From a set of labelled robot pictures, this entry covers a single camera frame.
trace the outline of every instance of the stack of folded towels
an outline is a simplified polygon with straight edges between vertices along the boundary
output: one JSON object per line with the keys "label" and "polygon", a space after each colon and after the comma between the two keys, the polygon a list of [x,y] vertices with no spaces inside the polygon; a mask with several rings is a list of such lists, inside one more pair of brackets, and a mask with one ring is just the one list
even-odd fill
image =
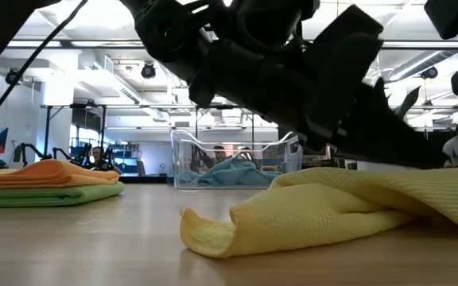
{"label": "stack of folded towels", "polygon": [[458,224],[458,168],[307,169],[279,176],[230,215],[230,222],[216,222],[184,210],[183,242],[198,254],[225,258],[345,242],[422,217],[442,215]]}
{"label": "stack of folded towels", "polygon": [[105,199],[123,191],[116,172],[89,171],[58,160],[0,170],[0,207],[58,207]]}

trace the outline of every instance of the clear plastic bin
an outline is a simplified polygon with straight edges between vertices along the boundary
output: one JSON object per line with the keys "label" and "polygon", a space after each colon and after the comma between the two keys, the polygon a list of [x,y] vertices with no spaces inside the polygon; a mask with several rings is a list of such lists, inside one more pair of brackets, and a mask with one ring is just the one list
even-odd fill
{"label": "clear plastic bin", "polygon": [[202,142],[186,130],[171,132],[174,187],[186,190],[267,188],[282,174],[301,169],[297,136],[280,141]]}

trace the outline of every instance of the desk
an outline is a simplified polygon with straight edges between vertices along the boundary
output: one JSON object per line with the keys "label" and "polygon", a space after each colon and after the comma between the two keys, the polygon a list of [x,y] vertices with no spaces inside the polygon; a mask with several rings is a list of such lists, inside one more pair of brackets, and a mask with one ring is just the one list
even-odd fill
{"label": "desk", "polygon": [[181,205],[225,219],[255,192],[127,185],[123,195],[78,207],[0,209],[0,285],[458,286],[458,227],[445,223],[223,261],[185,249]]}

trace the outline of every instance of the cable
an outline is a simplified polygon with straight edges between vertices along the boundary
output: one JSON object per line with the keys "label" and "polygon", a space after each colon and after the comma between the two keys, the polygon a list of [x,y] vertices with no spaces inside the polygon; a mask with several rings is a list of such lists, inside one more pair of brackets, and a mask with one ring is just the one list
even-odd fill
{"label": "cable", "polygon": [[40,54],[41,50],[45,48],[45,46],[66,26],[72,19],[77,15],[79,10],[86,5],[87,0],[82,0],[79,5],[72,11],[72,13],[64,19],[64,21],[61,22],[46,38],[45,40],[38,46],[38,48],[31,54],[31,56],[27,59],[27,61],[24,63],[22,68],[19,70],[17,75],[15,76],[14,81],[8,86],[6,89],[5,93],[1,96],[0,98],[0,107],[1,105],[5,102],[5,100],[8,98],[8,95],[10,95],[10,92],[14,89],[15,86],[17,86],[18,81],[21,79],[21,77],[24,75],[24,72],[28,67],[31,65],[31,63],[37,58],[37,56]]}

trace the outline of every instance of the yellow microfiber cloth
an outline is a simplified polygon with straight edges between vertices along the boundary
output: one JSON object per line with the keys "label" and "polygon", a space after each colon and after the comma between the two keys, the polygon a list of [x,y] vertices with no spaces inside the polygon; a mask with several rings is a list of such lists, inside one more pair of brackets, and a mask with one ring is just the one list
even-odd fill
{"label": "yellow microfiber cloth", "polygon": [[90,171],[68,162],[43,160],[19,170],[0,170],[0,189],[116,184],[117,172]]}
{"label": "yellow microfiber cloth", "polygon": [[268,190],[233,206],[231,222],[184,210],[180,235],[190,250],[223,258],[344,242],[431,215],[458,224],[458,168],[311,168],[280,176]]}

